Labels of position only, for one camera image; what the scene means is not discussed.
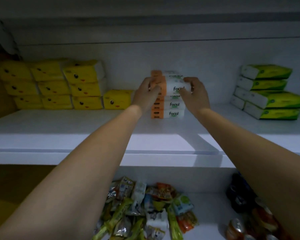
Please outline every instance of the green tissue pack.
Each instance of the green tissue pack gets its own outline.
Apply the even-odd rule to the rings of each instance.
[[[240,76],[237,86],[250,90],[283,90],[287,85],[286,80],[251,80]]]
[[[300,109],[261,109],[249,102],[246,102],[243,111],[260,120],[296,120],[300,113]]]
[[[251,64],[241,67],[241,75],[252,80],[287,79],[291,73],[291,68],[273,64]]]
[[[248,102],[257,105],[261,109],[265,108],[285,108],[299,109],[300,95],[277,90],[256,90],[250,91]]]

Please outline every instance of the upper shelf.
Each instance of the upper shelf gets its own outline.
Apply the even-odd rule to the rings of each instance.
[[[258,121],[230,104],[219,104],[213,109],[241,127],[300,154],[300,118],[297,121]],[[0,119],[1,163],[58,164],[90,133],[119,113],[111,110],[21,110],[3,117]],[[212,136],[188,111],[183,119],[175,120],[151,120],[146,114],[133,131],[123,165],[233,167],[224,155]]]
[[[300,13],[300,0],[0,0],[0,19],[284,12]]]

